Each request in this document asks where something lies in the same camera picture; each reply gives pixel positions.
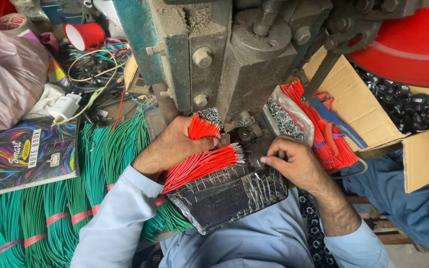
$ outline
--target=shirt sleeve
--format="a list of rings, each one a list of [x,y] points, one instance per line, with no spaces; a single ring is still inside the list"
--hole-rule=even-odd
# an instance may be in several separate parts
[[[383,243],[363,220],[357,231],[341,236],[326,236],[324,242],[341,268],[395,267]]]
[[[163,186],[128,166],[80,230],[71,267],[130,267],[143,222],[155,216]]]

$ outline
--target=cardboard box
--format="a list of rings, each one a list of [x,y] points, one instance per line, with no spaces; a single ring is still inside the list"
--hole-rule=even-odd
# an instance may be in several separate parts
[[[312,78],[327,51],[321,48],[304,66],[308,78]],[[410,87],[412,93],[429,94],[429,88]],[[429,130],[415,135],[402,134],[380,106],[362,79],[344,56],[320,85],[319,92],[328,92],[335,101],[332,110],[349,124],[368,144],[362,151],[377,149],[390,144],[403,143],[405,166],[405,191],[411,193],[429,184]],[[346,143],[353,151],[360,150],[349,138]]]

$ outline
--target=man's left hand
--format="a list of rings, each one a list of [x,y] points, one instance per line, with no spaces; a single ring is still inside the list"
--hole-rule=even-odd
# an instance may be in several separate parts
[[[147,178],[158,181],[162,172],[188,157],[212,149],[219,135],[192,140],[188,136],[191,117],[179,116],[167,126],[132,162],[132,166]]]

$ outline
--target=red cup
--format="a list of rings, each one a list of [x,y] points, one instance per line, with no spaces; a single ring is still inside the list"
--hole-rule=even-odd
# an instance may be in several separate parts
[[[78,51],[93,51],[91,46],[98,47],[105,40],[104,29],[98,23],[80,25],[66,23],[64,32],[71,45]]]

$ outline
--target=yellow cable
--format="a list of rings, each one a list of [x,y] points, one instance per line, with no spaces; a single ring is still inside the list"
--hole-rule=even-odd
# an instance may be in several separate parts
[[[99,49],[99,50],[94,50],[94,51],[92,51],[92,52],[87,52],[86,54],[83,54],[83,55],[81,55],[81,56],[79,56],[78,58],[76,58],[75,59],[75,61],[69,66],[69,69],[67,70],[67,76],[68,76],[68,78],[69,79],[71,79],[72,81],[77,81],[77,82],[82,82],[82,81],[86,81],[86,80],[89,80],[89,79],[92,79],[92,78],[87,78],[87,79],[83,79],[83,80],[75,80],[75,79],[72,79],[72,77],[71,77],[71,75],[70,75],[70,71],[71,71],[71,68],[72,68],[72,66],[80,59],[80,58],[82,58],[82,57],[84,57],[84,56],[87,56],[87,55],[89,55],[89,54],[93,54],[93,53],[96,53],[96,52],[99,52],[99,51],[105,51],[105,52],[108,52],[109,54],[110,54],[110,56],[112,57],[112,59],[113,59],[113,61],[115,62],[115,67],[114,68],[112,68],[112,69],[110,69],[110,70],[106,70],[106,71],[104,71],[104,72],[101,72],[101,73],[99,73],[98,75],[96,75],[96,76],[99,76],[99,75],[101,75],[101,74],[104,74],[104,73],[106,73],[106,72],[108,72],[108,71],[111,71],[111,70],[115,70],[114,72],[113,72],[113,74],[112,74],[112,76],[110,76],[110,79],[109,79],[109,81],[107,81],[107,83],[104,85],[104,87],[102,88],[102,90],[100,90],[100,92],[95,96],[95,98],[93,98],[93,99],[91,99],[91,100],[89,100],[89,102],[87,103],[87,105],[78,113],[78,114],[76,114],[76,115],[74,115],[73,117],[71,117],[71,118],[69,118],[69,119],[67,119],[67,120],[64,120],[64,121],[62,121],[62,122],[59,122],[59,123],[56,123],[56,124],[52,124],[52,126],[55,126],[55,125],[60,125],[60,124],[63,124],[63,123],[65,123],[65,122],[68,122],[68,121],[70,121],[70,120],[72,120],[72,119],[74,119],[74,118],[77,118],[79,115],[81,115],[87,108],[89,108],[91,105],[92,105],[92,103],[94,102],[94,100],[95,99],[97,99],[98,97],[99,97],[99,95],[100,94],[102,94],[102,92],[104,92],[104,89],[107,87],[107,85],[112,81],[112,78],[115,76],[115,74],[117,73],[117,68],[119,68],[120,66],[122,66],[122,65],[124,65],[125,63],[123,63],[123,64],[120,64],[120,65],[117,65],[117,60],[116,60],[116,58],[115,58],[115,56],[110,52],[110,51],[108,51],[108,50],[105,50],[105,49]]]

